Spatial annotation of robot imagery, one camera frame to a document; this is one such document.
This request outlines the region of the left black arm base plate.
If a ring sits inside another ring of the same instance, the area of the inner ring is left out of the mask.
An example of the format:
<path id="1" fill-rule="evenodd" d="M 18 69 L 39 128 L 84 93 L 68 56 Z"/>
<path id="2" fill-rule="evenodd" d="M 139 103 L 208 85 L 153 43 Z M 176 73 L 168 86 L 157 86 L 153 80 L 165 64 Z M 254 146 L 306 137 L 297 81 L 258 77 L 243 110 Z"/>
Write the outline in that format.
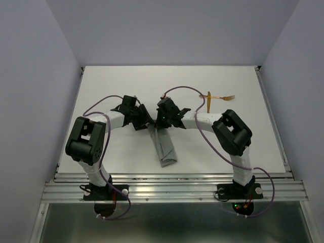
<path id="1" fill-rule="evenodd" d="M 83 191 L 84 201 L 127 201 L 124 195 L 116 192 L 108 185 L 99 187 L 94 184 L 80 185 L 79 188 Z"/>

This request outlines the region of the grey cloth napkin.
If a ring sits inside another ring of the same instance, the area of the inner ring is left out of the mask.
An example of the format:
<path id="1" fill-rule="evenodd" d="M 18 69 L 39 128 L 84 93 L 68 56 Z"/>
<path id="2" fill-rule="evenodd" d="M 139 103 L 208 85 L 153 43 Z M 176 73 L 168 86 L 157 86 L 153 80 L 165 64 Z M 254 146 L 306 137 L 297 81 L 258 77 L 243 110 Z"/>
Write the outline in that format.
<path id="1" fill-rule="evenodd" d="M 161 167 L 164 168 L 175 164 L 178 159 L 168 130 L 156 128 L 153 124 L 148 124 L 147 129 L 155 146 Z"/>

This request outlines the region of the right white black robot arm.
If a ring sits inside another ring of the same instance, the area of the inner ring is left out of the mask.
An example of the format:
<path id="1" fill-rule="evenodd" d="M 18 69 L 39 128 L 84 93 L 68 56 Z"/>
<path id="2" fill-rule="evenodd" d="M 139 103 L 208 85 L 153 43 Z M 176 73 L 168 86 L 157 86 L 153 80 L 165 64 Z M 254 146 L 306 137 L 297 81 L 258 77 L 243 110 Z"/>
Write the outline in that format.
<path id="1" fill-rule="evenodd" d="M 157 109 L 158 128 L 197 129 L 204 139 L 204 131 L 214 133 L 222 147 L 230 156 L 226 160 L 233 167 L 233 192 L 245 197 L 251 192 L 255 182 L 250 149 L 252 131 L 231 109 L 224 113 L 199 113 L 189 108 L 179 109 L 169 97 L 161 99 Z"/>

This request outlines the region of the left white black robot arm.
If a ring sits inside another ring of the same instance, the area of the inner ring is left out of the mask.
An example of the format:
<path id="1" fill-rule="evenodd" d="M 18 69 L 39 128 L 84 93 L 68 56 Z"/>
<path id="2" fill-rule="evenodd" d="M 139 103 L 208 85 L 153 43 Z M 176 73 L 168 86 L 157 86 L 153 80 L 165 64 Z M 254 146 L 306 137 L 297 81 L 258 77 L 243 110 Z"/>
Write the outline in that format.
<path id="1" fill-rule="evenodd" d="M 147 128 L 153 123 L 144 104 L 134 96 L 123 96 L 116 108 L 104 113 L 86 110 L 76 118 L 68 137 L 65 153 L 76 161 L 89 178 L 88 185 L 80 188 L 86 200 L 105 200 L 115 193 L 112 177 L 102 165 L 112 130 L 132 124 L 136 131 Z"/>

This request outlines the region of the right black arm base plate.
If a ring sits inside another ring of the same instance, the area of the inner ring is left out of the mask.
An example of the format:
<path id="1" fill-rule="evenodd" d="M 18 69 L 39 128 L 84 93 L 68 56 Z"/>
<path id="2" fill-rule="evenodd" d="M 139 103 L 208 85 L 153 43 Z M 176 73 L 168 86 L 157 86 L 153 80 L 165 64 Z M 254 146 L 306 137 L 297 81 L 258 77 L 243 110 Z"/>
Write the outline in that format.
<path id="1" fill-rule="evenodd" d="M 263 199 L 261 185 L 254 183 L 252 186 L 239 184 L 218 184 L 216 194 L 220 200 Z"/>

